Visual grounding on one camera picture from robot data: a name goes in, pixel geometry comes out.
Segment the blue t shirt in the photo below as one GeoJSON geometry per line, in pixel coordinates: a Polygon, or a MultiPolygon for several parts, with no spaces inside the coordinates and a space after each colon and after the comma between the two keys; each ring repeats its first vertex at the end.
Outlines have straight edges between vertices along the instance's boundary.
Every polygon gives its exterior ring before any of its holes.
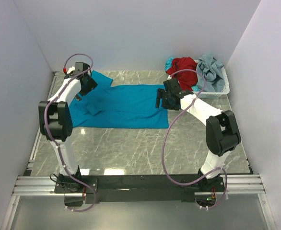
{"type": "Polygon", "coordinates": [[[73,127],[168,128],[168,111],[156,108],[156,94],[163,85],[119,85],[93,71],[97,87],[69,105],[73,127]]]}

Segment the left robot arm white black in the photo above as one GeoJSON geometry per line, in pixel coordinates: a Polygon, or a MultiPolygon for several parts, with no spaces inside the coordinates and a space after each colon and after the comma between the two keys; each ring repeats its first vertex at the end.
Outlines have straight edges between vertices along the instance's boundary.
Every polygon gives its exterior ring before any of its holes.
{"type": "Polygon", "coordinates": [[[70,136],[73,130],[69,106],[78,95],[86,95],[97,87],[91,66],[77,62],[73,68],[63,69],[65,77],[57,92],[38,105],[40,132],[50,141],[58,163],[56,193],[76,193],[86,189],[74,156],[70,136]]]}

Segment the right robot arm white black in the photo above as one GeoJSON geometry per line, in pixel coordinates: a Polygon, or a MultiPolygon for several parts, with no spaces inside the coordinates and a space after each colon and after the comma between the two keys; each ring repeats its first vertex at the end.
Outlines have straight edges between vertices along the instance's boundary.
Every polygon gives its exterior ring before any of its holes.
{"type": "Polygon", "coordinates": [[[241,135],[234,113],[231,110],[222,111],[199,98],[199,94],[181,89],[177,79],[164,81],[164,89],[157,90],[156,108],[159,107],[181,111],[169,125],[162,144],[162,167],[166,177],[179,186],[189,186],[198,183],[212,184],[221,173],[225,173],[224,162],[229,154],[241,143],[241,135]],[[199,169],[199,178],[187,183],[174,180],[167,172],[164,162],[164,149],[170,129],[175,121],[189,113],[206,127],[206,144],[208,154],[204,164],[199,169]]]}

